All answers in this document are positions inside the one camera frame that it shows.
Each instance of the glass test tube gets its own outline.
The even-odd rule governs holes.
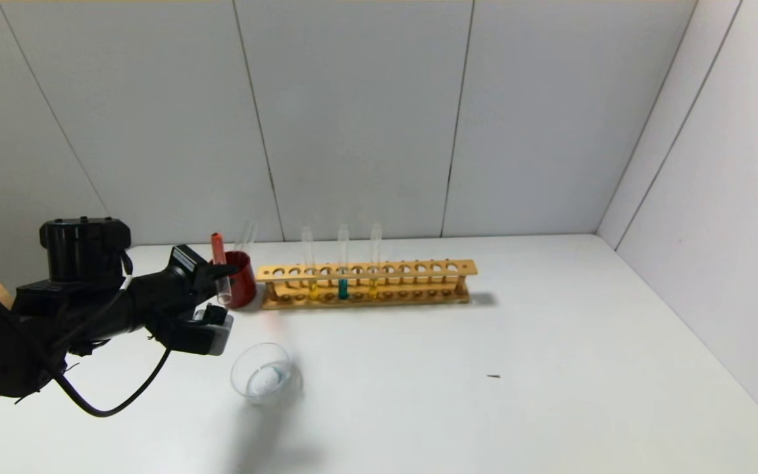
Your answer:
[[[347,258],[347,246],[349,245],[349,229],[346,224],[341,224],[338,228],[338,271],[339,273],[349,273],[349,262]],[[347,279],[341,278],[338,281],[338,297],[341,300],[349,298],[347,291]]]
[[[373,224],[373,228],[370,229],[370,287],[368,288],[368,294],[371,298],[376,298],[379,294],[379,282],[376,278],[376,274],[379,273],[380,263],[380,249],[382,245],[382,226],[379,224]]]
[[[301,234],[303,235],[303,263],[306,265],[306,273],[315,276],[315,252],[312,229],[307,225],[303,226]],[[317,300],[319,297],[318,280],[309,280],[309,299]]]

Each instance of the clear glass cup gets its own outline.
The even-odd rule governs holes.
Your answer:
[[[232,364],[232,388],[255,405],[267,405],[280,398],[292,376],[292,362],[286,349],[263,342],[247,349]]]

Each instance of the panel seam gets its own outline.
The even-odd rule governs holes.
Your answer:
[[[244,49],[244,36],[241,34],[241,23],[238,21],[238,6],[236,0],[232,0],[232,12],[236,18],[236,29],[238,30],[238,44],[241,46],[241,57],[244,59],[244,70],[247,73],[247,84],[250,86],[250,97],[253,99],[253,111],[256,113],[256,124],[259,127],[259,137],[262,139],[262,153],[265,155],[265,165],[268,167],[268,181],[271,185],[271,193],[274,194],[274,207],[276,208],[276,218],[280,223],[280,234],[282,241],[286,241],[286,228],[282,225],[282,214],[280,213],[280,202],[276,197],[276,187],[274,186],[274,174],[271,172],[271,162],[268,158],[268,146],[265,144],[265,133],[262,131],[262,118],[259,116],[259,105],[256,103],[256,92],[253,89],[253,78],[250,75],[250,62],[247,60],[247,51]]]
[[[701,0],[695,0],[695,5],[692,7],[692,11],[689,12],[689,19],[687,19],[686,21],[686,27],[683,29],[683,35],[680,36],[680,41],[678,41],[677,48],[676,50],[674,50],[674,56],[671,57],[671,63],[669,63],[668,69],[665,70],[665,77],[663,77],[662,83],[659,84],[657,95],[655,96],[655,98],[653,98],[653,104],[651,104],[651,110],[647,112],[647,116],[645,117],[645,122],[643,123],[643,127],[640,130],[640,137],[637,138],[637,142],[634,144],[634,149],[631,150],[631,154],[628,157],[628,162],[625,164],[625,168],[624,170],[622,170],[622,174],[619,175],[619,181],[617,181],[616,187],[613,188],[613,195],[610,197],[610,201],[607,202],[607,207],[605,207],[604,209],[604,214],[602,214],[601,220],[599,220],[598,226],[595,228],[595,232],[594,232],[595,235],[598,235],[598,231],[599,229],[601,229],[601,223],[604,222],[604,218],[607,218],[607,213],[610,211],[610,206],[611,204],[613,204],[613,200],[616,199],[616,193],[619,192],[619,187],[622,186],[622,181],[625,179],[625,175],[628,174],[628,169],[631,167],[632,162],[634,162],[634,156],[637,153],[637,148],[640,147],[640,142],[645,136],[645,130],[647,129],[647,124],[649,124],[649,122],[651,121],[651,116],[653,116],[653,111],[657,107],[657,103],[659,102],[659,96],[661,96],[661,94],[663,93],[663,89],[665,88],[665,83],[666,81],[669,80],[669,75],[671,75],[671,68],[674,66],[674,62],[677,61],[677,54],[680,54],[680,46],[683,45],[683,41],[686,39],[686,32],[689,31],[689,25],[692,24],[692,18],[695,16],[695,10],[697,9],[698,3],[701,3]],[[622,237],[619,237],[619,241],[617,241],[616,246],[619,246],[620,242],[622,242]]]
[[[8,15],[6,14],[5,9],[2,7],[1,1],[0,1],[0,11],[2,12],[3,18],[5,18],[5,24],[8,25],[8,29],[11,32],[11,36],[13,37],[13,40],[16,42],[16,46],[19,50],[19,54],[22,55],[22,59],[25,62],[25,65],[28,66],[28,70],[29,72],[31,72],[31,77],[34,78],[34,84],[37,84],[37,89],[39,89],[39,94],[43,96],[43,100],[45,100],[45,105],[49,108],[49,111],[51,112],[51,116],[55,119],[55,123],[57,123],[57,128],[60,129],[61,134],[63,135],[63,138],[66,140],[66,144],[69,146],[69,150],[72,150],[72,156],[75,156],[75,161],[78,162],[78,166],[80,166],[81,171],[84,172],[84,176],[87,178],[87,182],[93,188],[95,197],[97,198],[97,200],[99,200],[99,204],[101,204],[103,210],[105,210],[105,215],[106,216],[111,215],[111,212],[109,212],[107,206],[105,205],[105,202],[103,201],[103,199],[101,199],[101,195],[99,194],[99,190],[95,187],[95,183],[93,183],[93,179],[89,177],[87,168],[84,167],[84,162],[81,161],[81,157],[79,157],[78,152],[75,151],[75,147],[72,145],[72,140],[69,139],[69,135],[66,135],[66,130],[63,129],[63,124],[61,124],[60,119],[57,118],[57,114],[55,113],[54,108],[51,107],[51,102],[49,101],[48,96],[45,95],[45,90],[43,90],[43,86],[39,84],[39,79],[37,78],[37,74],[34,72],[34,68],[31,66],[31,63],[28,61],[28,56],[25,55],[25,50],[22,48],[22,45],[19,43],[19,39],[16,36],[16,32],[13,31],[13,27],[10,23],[10,19],[8,19]]]
[[[455,129],[452,132],[452,150],[449,154],[449,173],[446,175],[446,195],[443,198],[443,218],[440,219],[440,237],[446,226],[446,209],[449,207],[449,188],[452,181],[452,164],[455,162],[455,144],[458,143],[458,122],[461,121],[461,98],[464,96],[464,79],[467,78],[467,58],[470,56],[470,39],[472,38],[472,16],[476,11],[476,0],[470,5],[470,24],[467,28],[467,47],[464,50],[464,66],[461,69],[461,87],[458,90],[458,108],[455,112]]]
[[[733,12],[733,17],[730,19],[730,23],[727,25],[727,30],[724,31],[724,37],[722,37],[721,43],[719,43],[718,50],[715,51],[715,56],[713,57],[712,63],[709,64],[707,73],[704,75],[703,80],[701,81],[701,86],[698,87],[697,93],[695,94],[695,99],[693,99],[692,104],[689,105],[689,110],[686,111],[686,116],[683,118],[683,121],[680,123],[680,127],[677,129],[677,133],[676,135],[674,135],[674,140],[671,141],[669,150],[665,153],[663,161],[661,162],[661,164],[659,164],[659,168],[657,169],[657,172],[655,173],[655,175],[653,175],[653,179],[651,180],[651,183],[649,184],[649,186],[647,187],[647,190],[645,191],[645,194],[641,198],[640,204],[637,206],[637,209],[634,211],[634,215],[631,216],[631,220],[628,222],[628,226],[626,226],[625,231],[622,233],[622,239],[620,239],[619,243],[616,244],[616,248],[614,249],[614,251],[619,251],[619,247],[622,246],[622,243],[625,241],[625,238],[628,236],[628,231],[630,231],[631,226],[634,224],[634,220],[636,220],[638,214],[640,214],[640,210],[642,209],[643,204],[645,203],[645,199],[651,193],[651,190],[653,189],[653,185],[655,185],[655,183],[657,182],[657,177],[663,171],[663,168],[665,167],[665,162],[669,159],[671,152],[674,150],[674,145],[677,144],[677,139],[680,138],[680,133],[682,133],[683,129],[686,127],[686,123],[689,121],[689,117],[692,115],[692,111],[695,109],[695,105],[697,105],[698,99],[701,99],[701,92],[703,92],[703,88],[707,84],[710,74],[713,73],[713,67],[715,66],[716,61],[719,59],[719,56],[721,56],[721,51],[722,49],[724,49],[724,43],[727,41],[727,37],[729,36],[730,31],[733,30],[733,24],[736,21],[736,16],[739,14],[739,10],[742,7],[742,3],[745,3],[745,0],[739,0],[739,4],[736,5],[736,9]]]

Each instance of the yellow liquid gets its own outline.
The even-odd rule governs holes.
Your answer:
[[[312,280],[309,282],[309,299],[317,300],[321,297],[321,291],[318,289],[318,282]]]
[[[371,298],[379,296],[379,282],[375,278],[370,279],[370,288],[368,288],[367,294],[370,295]]]

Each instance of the black cable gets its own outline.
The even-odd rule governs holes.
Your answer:
[[[29,347],[31,347],[31,350],[34,351],[34,356],[36,356],[39,359],[39,362],[42,362],[43,367],[45,367],[46,372],[51,375],[51,378],[54,379],[57,384],[60,385],[61,389],[66,393],[69,398],[75,402],[78,407],[81,407],[82,410],[86,411],[90,415],[93,415],[94,417],[110,417],[114,414],[117,414],[119,411],[124,410],[124,408],[127,408],[130,403],[133,403],[136,398],[139,397],[139,395],[142,395],[142,392],[145,391],[145,389],[148,388],[148,385],[151,384],[151,382],[154,381],[154,378],[157,377],[157,374],[159,374],[160,370],[163,368],[163,365],[166,363],[166,359],[168,359],[168,355],[171,354],[171,349],[166,348],[165,352],[163,353],[163,356],[160,358],[160,361],[157,363],[157,366],[154,367],[154,370],[151,372],[151,375],[148,375],[147,380],[142,383],[142,385],[139,386],[138,389],[136,389],[135,392],[133,392],[133,395],[129,396],[126,401],[121,402],[120,405],[118,405],[115,408],[111,408],[109,410],[99,410],[92,405],[90,405],[84,397],[81,396],[81,394],[78,393],[77,390],[75,390],[75,387],[72,386],[72,384],[69,383],[69,380],[66,379],[66,376],[63,375],[63,372],[55,366],[55,363],[49,358],[48,354],[46,353],[45,349],[42,347],[42,345],[39,344],[39,342],[34,339],[25,328],[19,324],[15,319],[9,318],[7,315],[4,314],[4,312],[0,312],[0,316],[4,319],[5,323],[8,324],[13,330],[17,332],[17,334],[25,339],[27,341]]]
[[[130,256],[127,255],[127,252],[125,251],[121,252],[121,259],[122,259],[122,264],[124,266],[124,272],[126,272],[128,275],[132,275],[133,263],[130,261]],[[107,310],[110,309],[111,306],[113,306],[113,304],[116,301],[118,301],[118,297],[120,297],[123,293],[124,293],[124,289],[120,289],[118,292],[116,292],[116,294],[113,295],[113,298],[111,300],[109,300],[104,306],[101,307],[101,309],[97,310],[93,315],[90,315],[87,319],[81,321],[81,324],[73,327],[72,330],[70,330],[63,337],[55,341],[51,345],[52,353],[56,352],[60,348],[63,348],[69,345],[69,342],[72,342],[72,339],[78,336],[78,334],[80,334],[81,331],[84,330],[84,328],[98,321],[101,318],[101,316],[105,315]]]
[[[99,410],[96,407],[93,407],[90,405],[84,397],[81,396],[81,394],[78,393],[77,390],[75,390],[75,387],[72,386],[72,384],[69,383],[69,380],[66,379],[66,376],[61,374],[59,370],[55,370],[51,373],[51,378],[54,378],[55,382],[60,385],[61,389],[66,392],[66,395],[69,396],[69,398],[72,399],[73,402],[75,402],[78,407],[81,407],[82,410],[86,411],[90,415],[93,415],[94,417],[110,417],[114,414],[117,414],[119,411],[124,410],[124,408],[127,408],[128,405],[132,404],[136,398],[139,397],[139,395],[142,395],[142,392],[145,391],[145,389],[148,388],[148,385],[151,384],[151,382],[154,381],[154,378],[157,377],[157,374],[159,374],[160,369],[163,368],[163,365],[166,363],[166,359],[168,359],[168,355],[171,354],[171,349],[166,348],[165,352],[163,353],[163,356],[160,358],[160,361],[157,363],[157,366],[154,368],[153,372],[151,372],[151,375],[148,375],[147,380],[142,383],[142,385],[139,386],[138,389],[136,389],[135,392],[133,392],[133,395],[129,396],[126,401],[121,402],[118,407],[111,408],[109,410]],[[48,360],[48,357],[43,354],[45,362],[47,361],[49,364],[54,366],[53,363],[51,363],[51,360]]]

